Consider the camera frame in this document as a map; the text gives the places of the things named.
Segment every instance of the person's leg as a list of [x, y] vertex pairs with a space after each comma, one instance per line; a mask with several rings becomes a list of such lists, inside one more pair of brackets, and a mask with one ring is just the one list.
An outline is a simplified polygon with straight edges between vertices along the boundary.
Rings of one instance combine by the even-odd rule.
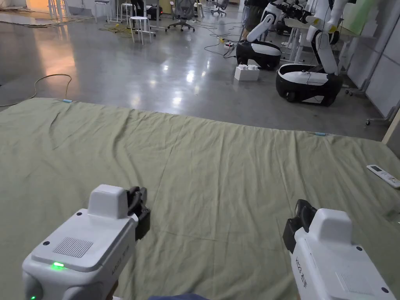
[[250, 31], [252, 31], [260, 23], [263, 11], [264, 9], [262, 7], [250, 6], [249, 15], [243, 30], [242, 40], [245, 40]]

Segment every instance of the office chair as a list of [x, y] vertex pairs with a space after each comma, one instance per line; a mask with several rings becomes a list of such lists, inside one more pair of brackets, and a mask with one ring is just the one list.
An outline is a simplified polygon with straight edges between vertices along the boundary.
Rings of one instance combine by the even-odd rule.
[[175, 9], [173, 11], [173, 16], [180, 20], [178, 23], [170, 24], [167, 28], [170, 29], [170, 26], [176, 27], [180, 25], [180, 31], [183, 31], [183, 27], [192, 28], [193, 32], [194, 27], [186, 23], [187, 20], [190, 20], [194, 17], [194, 3], [196, 0], [176, 0]]
[[214, 14], [215, 12], [217, 12], [218, 15], [221, 15], [221, 14], [225, 14], [226, 15], [226, 12], [224, 12], [223, 10], [226, 10], [226, 7], [228, 6], [228, 2], [229, 2], [229, 0], [217, 0], [217, 3], [215, 4], [215, 7], [217, 7], [218, 9], [217, 10], [212, 10], [211, 14]]

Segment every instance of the white handheld controller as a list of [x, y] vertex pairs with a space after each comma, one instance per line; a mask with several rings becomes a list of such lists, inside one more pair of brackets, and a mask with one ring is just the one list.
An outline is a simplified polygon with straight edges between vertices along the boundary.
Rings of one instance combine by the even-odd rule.
[[374, 172], [376, 175], [378, 175], [380, 178], [382, 178], [384, 181], [386, 181], [388, 184], [393, 186], [394, 188], [400, 188], [400, 181], [394, 178], [392, 175], [390, 175], [382, 168], [378, 167], [375, 164], [370, 164], [369, 166], [367, 166], [367, 168], [372, 172]]

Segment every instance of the wrinkled fabric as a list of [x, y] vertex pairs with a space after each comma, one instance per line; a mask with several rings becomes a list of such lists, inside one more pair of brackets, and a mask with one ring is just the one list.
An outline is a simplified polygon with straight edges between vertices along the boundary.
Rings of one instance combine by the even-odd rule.
[[400, 178], [382, 143], [34, 98], [0, 112], [2, 299], [23, 299], [21, 264], [99, 184], [148, 189], [151, 228], [116, 296], [295, 299], [282, 233], [299, 198], [346, 211], [400, 298], [399, 201], [366, 168]]

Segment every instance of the power strip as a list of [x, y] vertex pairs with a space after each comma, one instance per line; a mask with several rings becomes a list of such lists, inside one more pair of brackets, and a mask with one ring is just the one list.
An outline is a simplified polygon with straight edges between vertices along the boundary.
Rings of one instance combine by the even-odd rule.
[[225, 49], [233, 49], [233, 48], [235, 48], [235, 44], [233, 44], [233, 43], [227, 43], [227, 44], [224, 45], [224, 48], [225, 48]]

